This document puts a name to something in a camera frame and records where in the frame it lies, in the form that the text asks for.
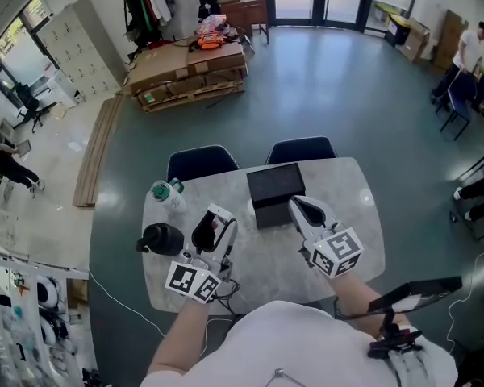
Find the white shirt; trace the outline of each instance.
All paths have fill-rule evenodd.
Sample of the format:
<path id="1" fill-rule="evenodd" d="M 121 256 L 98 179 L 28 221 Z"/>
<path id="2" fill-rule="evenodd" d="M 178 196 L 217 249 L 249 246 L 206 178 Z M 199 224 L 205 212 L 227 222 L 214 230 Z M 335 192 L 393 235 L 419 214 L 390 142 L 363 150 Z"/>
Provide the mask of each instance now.
<path id="1" fill-rule="evenodd" d="M 465 58 L 462 59 L 459 50 L 453 57 L 453 63 L 461 68 L 463 65 L 469 72 L 473 72 L 478 60 L 484 55 L 484 40 L 480 41 L 476 31 L 462 32 L 461 40 L 465 43 Z"/>
<path id="2" fill-rule="evenodd" d="M 184 376 L 154 372 L 141 387 L 265 387 L 278 368 L 306 387 L 397 387 L 388 362 L 367 356 L 373 341 L 324 311 L 275 301 L 242 318 L 220 348 Z M 432 385 L 454 385 L 453 358 L 423 336 L 416 343 L 423 346 L 423 363 L 432 373 Z M 295 385 L 276 378 L 269 387 Z"/>

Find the wooden pallet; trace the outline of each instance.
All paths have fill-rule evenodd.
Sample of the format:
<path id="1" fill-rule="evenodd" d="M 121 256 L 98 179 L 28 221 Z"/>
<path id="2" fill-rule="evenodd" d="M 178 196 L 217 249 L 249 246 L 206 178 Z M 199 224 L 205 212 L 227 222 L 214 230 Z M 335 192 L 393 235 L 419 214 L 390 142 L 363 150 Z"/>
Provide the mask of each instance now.
<path id="1" fill-rule="evenodd" d="M 144 110 L 146 112 L 155 112 L 172 106 L 244 91 L 245 87 L 243 81 L 226 81 L 223 83 L 217 83 L 216 85 L 206 86 L 187 94 L 179 94 L 178 96 L 174 96 L 163 102 L 153 103 L 150 106 L 144 107 Z"/>
<path id="2" fill-rule="evenodd" d="M 90 208 L 95 206 L 98 196 L 98 175 L 104 164 L 106 150 L 115 133 L 122 110 L 123 96 L 107 99 L 98 113 L 94 129 L 82 159 L 81 169 L 73 194 L 73 205 Z"/>

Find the black thermos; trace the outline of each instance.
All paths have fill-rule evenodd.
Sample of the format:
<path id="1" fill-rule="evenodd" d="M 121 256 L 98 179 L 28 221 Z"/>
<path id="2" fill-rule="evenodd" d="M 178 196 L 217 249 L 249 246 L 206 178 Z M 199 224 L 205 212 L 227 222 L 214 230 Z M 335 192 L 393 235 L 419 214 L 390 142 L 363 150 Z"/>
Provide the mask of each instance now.
<path id="1" fill-rule="evenodd" d="M 154 223 L 145 228 L 144 235 L 136 243 L 138 252 L 174 256 L 183 249 L 185 237 L 177 228 L 168 223 Z"/>

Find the gray floor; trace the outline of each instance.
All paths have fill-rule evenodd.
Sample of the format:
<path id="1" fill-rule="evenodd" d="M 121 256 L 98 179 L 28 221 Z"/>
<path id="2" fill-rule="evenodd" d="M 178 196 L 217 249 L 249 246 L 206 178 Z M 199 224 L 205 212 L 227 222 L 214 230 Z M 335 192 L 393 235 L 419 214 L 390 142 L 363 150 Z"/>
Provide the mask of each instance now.
<path id="1" fill-rule="evenodd" d="M 145 114 L 126 102 L 108 152 L 95 208 L 90 268 L 108 291 L 166 332 L 174 314 L 149 304 L 140 237 L 144 196 L 165 177 L 172 152 L 222 144 L 243 167 L 263 164 L 279 140 L 326 135 L 340 156 L 353 156 L 373 192 L 386 245 L 386 271 L 370 284 L 386 292 L 406 281 L 462 275 L 457 295 L 410 315 L 432 340 L 445 341 L 447 309 L 468 291 L 474 242 L 463 222 L 451 223 L 457 176 L 484 148 L 484 122 L 475 119 L 453 142 L 461 123 L 439 133 L 428 92 L 436 77 L 409 63 L 384 40 L 356 32 L 274 28 L 271 43 L 256 39 L 246 92 Z M 467 308 L 457 305 L 453 337 L 469 347 L 484 339 L 484 260 Z M 331 303 L 323 304 L 331 310 Z M 90 285 L 94 346 L 102 379 L 136 386 L 161 337 L 142 318 Z M 223 322 L 211 324 L 215 348 Z"/>

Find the black box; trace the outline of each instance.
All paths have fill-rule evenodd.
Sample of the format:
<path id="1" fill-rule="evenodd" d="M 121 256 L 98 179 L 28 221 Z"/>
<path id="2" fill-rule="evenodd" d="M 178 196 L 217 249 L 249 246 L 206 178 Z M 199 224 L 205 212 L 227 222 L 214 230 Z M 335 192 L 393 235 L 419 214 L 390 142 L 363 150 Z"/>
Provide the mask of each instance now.
<path id="1" fill-rule="evenodd" d="M 292 222 L 289 198 L 305 196 L 305 183 L 298 164 L 248 173 L 249 193 L 257 217 L 257 227 L 279 227 Z"/>
<path id="2" fill-rule="evenodd" d="M 404 18 L 398 15 L 389 15 L 389 27 L 387 28 L 386 40 L 391 46 L 396 44 L 402 46 L 405 44 L 409 33 L 411 32 L 411 26 L 403 22 Z"/>

